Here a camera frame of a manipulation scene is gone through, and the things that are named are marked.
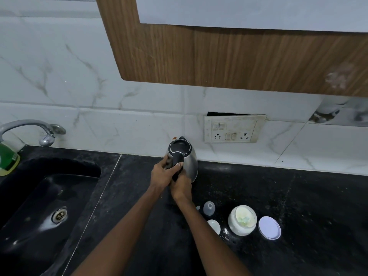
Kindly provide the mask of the person's left hand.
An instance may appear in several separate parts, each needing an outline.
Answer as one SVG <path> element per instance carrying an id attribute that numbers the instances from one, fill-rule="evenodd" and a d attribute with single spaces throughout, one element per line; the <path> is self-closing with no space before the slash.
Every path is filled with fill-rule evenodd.
<path id="1" fill-rule="evenodd" d="M 151 172 L 150 186 L 149 186 L 150 189 L 162 192 L 171 181 L 172 177 L 166 177 L 163 174 L 163 170 L 161 168 L 161 161 L 155 164 Z"/>

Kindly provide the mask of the person's right hand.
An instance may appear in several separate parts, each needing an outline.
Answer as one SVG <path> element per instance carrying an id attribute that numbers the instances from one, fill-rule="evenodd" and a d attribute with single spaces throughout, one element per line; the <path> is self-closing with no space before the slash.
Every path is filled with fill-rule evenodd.
<path id="1" fill-rule="evenodd" d="M 191 184 L 191 179 L 190 179 L 190 184 L 189 183 L 175 183 L 172 184 L 172 181 L 169 184 L 170 187 L 170 191 L 171 191 L 171 195 L 172 198 L 174 199 L 174 201 L 176 203 L 179 203 L 180 201 L 192 201 L 192 184 Z"/>

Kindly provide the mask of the stainless steel electric kettle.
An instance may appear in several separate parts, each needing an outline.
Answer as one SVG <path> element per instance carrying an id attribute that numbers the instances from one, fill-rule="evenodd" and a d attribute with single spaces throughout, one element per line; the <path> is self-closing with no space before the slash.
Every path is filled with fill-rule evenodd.
<path id="1" fill-rule="evenodd" d="M 191 183 L 196 180 L 198 175 L 196 152 L 191 143 L 184 136 L 172 140 L 168 145 L 166 154 L 168 156 L 166 169 L 172 168 L 177 163 L 183 163 L 181 170 L 172 176 L 173 181 L 177 181 L 178 175 L 182 170 L 186 171 L 186 176 L 191 180 Z"/>

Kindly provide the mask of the person's right forearm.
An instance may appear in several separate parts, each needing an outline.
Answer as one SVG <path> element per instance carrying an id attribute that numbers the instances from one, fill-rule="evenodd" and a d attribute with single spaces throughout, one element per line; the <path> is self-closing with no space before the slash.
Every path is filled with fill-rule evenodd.
<path id="1" fill-rule="evenodd" d="M 209 226 L 193 202 L 184 195 L 174 196 L 194 238 L 207 276 L 251 276 L 246 266 Z"/>

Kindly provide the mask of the person's left forearm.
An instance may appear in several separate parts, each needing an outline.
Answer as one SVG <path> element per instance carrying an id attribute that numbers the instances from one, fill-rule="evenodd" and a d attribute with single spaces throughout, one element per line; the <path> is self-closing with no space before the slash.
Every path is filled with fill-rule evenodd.
<path id="1" fill-rule="evenodd" d="M 165 188 L 166 185 L 150 185 L 71 276 L 121 276 L 150 212 Z"/>

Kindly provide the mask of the small white bottle cap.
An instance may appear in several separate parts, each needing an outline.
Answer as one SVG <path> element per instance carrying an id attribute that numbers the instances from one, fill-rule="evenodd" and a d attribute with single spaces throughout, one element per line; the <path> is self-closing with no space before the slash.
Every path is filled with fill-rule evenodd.
<path id="1" fill-rule="evenodd" d="M 210 220 L 207 221 L 207 223 L 216 232 L 217 235 L 220 235 L 221 226 L 216 220 L 210 219 Z"/>

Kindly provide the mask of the white open jar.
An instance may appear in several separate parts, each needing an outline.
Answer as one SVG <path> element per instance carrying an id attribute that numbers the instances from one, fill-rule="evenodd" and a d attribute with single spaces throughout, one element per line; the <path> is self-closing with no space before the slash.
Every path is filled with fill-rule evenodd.
<path id="1" fill-rule="evenodd" d="M 237 236 L 247 236 L 254 231 L 257 225 L 256 213 L 247 205 L 239 205 L 229 214 L 228 225 Z"/>

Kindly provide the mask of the white round jar lid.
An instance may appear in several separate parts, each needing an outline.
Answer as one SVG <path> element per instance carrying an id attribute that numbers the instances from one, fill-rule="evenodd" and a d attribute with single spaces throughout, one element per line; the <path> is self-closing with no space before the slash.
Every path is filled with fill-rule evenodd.
<path id="1" fill-rule="evenodd" d="M 267 240 L 277 240 L 281 237 L 282 231 L 278 222 L 269 216 L 263 216 L 258 221 L 258 229 L 261 235 Z"/>

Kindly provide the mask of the metal sink drain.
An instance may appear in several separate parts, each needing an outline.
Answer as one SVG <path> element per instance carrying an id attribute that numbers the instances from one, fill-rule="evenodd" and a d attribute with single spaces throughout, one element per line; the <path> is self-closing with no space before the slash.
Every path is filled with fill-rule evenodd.
<path id="1" fill-rule="evenodd" d="M 63 207 L 63 208 L 59 208 L 52 214 L 51 221 L 54 224 L 59 224 L 63 222 L 67 217 L 68 217 L 67 208 Z"/>

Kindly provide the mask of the black kitchen sink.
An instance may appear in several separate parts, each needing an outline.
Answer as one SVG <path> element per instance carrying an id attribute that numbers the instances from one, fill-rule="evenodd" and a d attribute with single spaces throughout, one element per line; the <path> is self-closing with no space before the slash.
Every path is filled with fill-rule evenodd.
<path id="1" fill-rule="evenodd" d="M 93 162 L 39 157 L 0 180 L 0 276 L 40 276 L 54 264 L 100 175 Z M 52 223 L 63 207 L 68 217 Z"/>

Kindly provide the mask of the chrome sink tap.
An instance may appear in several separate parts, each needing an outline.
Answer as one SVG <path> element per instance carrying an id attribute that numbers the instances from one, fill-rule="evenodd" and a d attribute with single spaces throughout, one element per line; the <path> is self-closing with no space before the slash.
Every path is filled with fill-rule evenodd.
<path id="1" fill-rule="evenodd" d="M 0 125 L 0 143 L 4 142 L 3 135 L 8 131 L 15 130 L 15 135 L 20 138 L 30 133 L 30 137 L 38 137 L 38 144 L 41 147 L 50 147 L 59 135 L 65 135 L 66 129 L 61 125 L 49 124 L 41 120 L 27 119 L 16 120 Z"/>

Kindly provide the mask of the green dish soap bottle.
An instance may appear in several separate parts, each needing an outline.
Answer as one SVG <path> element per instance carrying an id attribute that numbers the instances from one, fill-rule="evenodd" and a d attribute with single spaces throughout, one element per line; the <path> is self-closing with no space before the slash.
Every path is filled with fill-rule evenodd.
<path id="1" fill-rule="evenodd" d="M 0 142 L 0 177 L 10 174 L 19 164 L 19 151 L 25 143 L 15 134 L 8 132 Z"/>

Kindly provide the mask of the white wall switch socket panel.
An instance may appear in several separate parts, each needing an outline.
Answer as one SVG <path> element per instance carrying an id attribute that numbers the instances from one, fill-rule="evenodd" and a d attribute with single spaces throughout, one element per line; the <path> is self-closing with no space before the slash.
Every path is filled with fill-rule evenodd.
<path id="1" fill-rule="evenodd" d="M 225 115 L 204 117 L 204 142 L 256 143 L 266 115 Z"/>

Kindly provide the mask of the wooden wall cabinet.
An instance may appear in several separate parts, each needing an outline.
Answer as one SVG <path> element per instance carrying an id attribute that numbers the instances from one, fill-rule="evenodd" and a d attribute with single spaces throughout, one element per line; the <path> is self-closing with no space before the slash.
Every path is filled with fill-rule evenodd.
<path id="1" fill-rule="evenodd" d="M 96 0 L 126 81 L 368 97 L 368 33 L 143 24 L 136 0 Z"/>

